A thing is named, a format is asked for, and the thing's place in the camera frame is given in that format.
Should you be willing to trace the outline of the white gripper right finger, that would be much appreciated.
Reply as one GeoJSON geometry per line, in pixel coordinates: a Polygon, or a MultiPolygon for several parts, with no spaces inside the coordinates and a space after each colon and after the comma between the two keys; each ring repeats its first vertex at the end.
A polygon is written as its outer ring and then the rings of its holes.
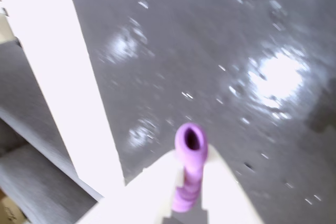
{"type": "Polygon", "coordinates": [[[203,170],[202,209],[207,211],[207,222],[263,223],[235,175],[212,145],[203,170]]]}

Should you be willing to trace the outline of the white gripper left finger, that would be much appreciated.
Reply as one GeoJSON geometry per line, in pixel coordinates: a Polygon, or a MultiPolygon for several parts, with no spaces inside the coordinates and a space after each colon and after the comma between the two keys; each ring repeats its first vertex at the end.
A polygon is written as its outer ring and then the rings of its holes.
{"type": "Polygon", "coordinates": [[[117,194],[94,205],[78,223],[162,223],[172,215],[183,165],[176,150],[161,156],[117,194]]]}

